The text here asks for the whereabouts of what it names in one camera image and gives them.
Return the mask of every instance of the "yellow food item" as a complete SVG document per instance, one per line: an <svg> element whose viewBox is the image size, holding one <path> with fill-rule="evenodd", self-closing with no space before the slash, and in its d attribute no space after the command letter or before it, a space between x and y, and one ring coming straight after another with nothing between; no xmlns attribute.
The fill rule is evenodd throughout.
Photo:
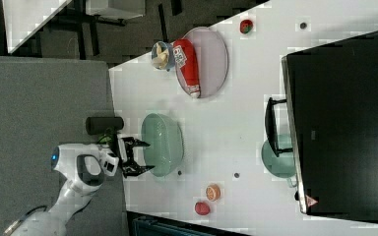
<svg viewBox="0 0 378 236"><path fill-rule="evenodd" d="M207 198L209 201L216 201L221 196L220 187L216 184L210 185L207 188Z"/></svg>

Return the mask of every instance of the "red warning triangle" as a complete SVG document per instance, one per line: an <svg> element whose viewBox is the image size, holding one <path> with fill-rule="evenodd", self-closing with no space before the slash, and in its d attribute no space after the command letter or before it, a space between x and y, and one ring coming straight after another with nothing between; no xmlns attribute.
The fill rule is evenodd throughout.
<svg viewBox="0 0 378 236"><path fill-rule="evenodd" d="M308 205L308 207L312 207L312 206L318 204L318 201L312 199L311 197L309 197L307 195L305 195L305 197L306 197L306 204Z"/></svg>

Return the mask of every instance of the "white robot body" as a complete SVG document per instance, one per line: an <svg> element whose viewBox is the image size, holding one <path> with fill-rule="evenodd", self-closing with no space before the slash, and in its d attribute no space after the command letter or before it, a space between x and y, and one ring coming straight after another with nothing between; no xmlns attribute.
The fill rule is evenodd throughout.
<svg viewBox="0 0 378 236"><path fill-rule="evenodd" d="M66 224L49 212L41 211L28 217L11 236L60 236L66 235Z"/></svg>
<svg viewBox="0 0 378 236"><path fill-rule="evenodd" d="M59 198L49 211L35 212L11 225L4 235L64 236L66 223L91 201L105 175L115 175L119 158L99 145L70 144L58 146L51 156L51 166L66 177Z"/></svg>

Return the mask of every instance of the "pink plate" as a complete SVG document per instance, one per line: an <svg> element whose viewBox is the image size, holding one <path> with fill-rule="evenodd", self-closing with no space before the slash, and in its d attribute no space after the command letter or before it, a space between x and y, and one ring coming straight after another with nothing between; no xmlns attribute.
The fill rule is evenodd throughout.
<svg viewBox="0 0 378 236"><path fill-rule="evenodd" d="M228 71L228 54L221 35L208 28L194 28L183 38L190 40L195 47L201 86L199 97L214 95L220 90ZM180 85L189 94L182 72L177 65L175 68Z"/></svg>

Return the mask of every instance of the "green mug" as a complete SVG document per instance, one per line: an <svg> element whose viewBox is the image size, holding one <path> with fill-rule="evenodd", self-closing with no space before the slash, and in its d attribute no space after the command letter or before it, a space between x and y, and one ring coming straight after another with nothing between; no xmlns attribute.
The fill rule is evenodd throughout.
<svg viewBox="0 0 378 236"><path fill-rule="evenodd" d="M278 144L280 148L292 148L289 135L278 135ZM291 177L296 175L293 152L283 152L277 157L270 147L269 141L265 141L262 147L262 159L269 172L276 177L286 179L291 188L297 186L297 183L293 184L291 180Z"/></svg>

